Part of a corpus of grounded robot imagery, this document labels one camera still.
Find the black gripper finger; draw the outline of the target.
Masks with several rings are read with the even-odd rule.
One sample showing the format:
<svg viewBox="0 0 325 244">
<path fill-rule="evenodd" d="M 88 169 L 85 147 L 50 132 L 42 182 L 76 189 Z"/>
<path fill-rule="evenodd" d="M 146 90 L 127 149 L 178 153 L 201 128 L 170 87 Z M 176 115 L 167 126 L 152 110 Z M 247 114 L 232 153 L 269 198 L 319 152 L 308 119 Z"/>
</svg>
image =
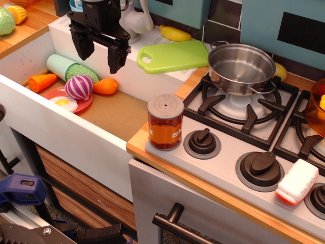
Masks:
<svg viewBox="0 0 325 244">
<path fill-rule="evenodd" d="M 93 41 L 88 38 L 88 31 L 75 25 L 70 26 L 72 40 L 82 60 L 89 58 L 94 52 Z"/>
<path fill-rule="evenodd" d="M 126 57 L 131 53 L 130 46 L 111 45 L 108 48 L 108 65 L 111 74 L 116 74 L 117 71 L 125 65 Z"/>
</svg>

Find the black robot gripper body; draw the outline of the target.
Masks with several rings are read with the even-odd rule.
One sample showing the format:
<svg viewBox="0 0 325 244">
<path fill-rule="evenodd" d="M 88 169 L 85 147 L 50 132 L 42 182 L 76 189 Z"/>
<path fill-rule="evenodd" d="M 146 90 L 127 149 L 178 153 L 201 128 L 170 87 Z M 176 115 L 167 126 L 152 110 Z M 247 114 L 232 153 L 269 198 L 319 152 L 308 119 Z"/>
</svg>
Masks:
<svg viewBox="0 0 325 244">
<path fill-rule="evenodd" d="M 127 45 L 130 34 L 121 27 L 119 1 L 82 1 L 82 12 L 69 11 L 73 42 L 97 42 L 101 45 Z"/>
</svg>

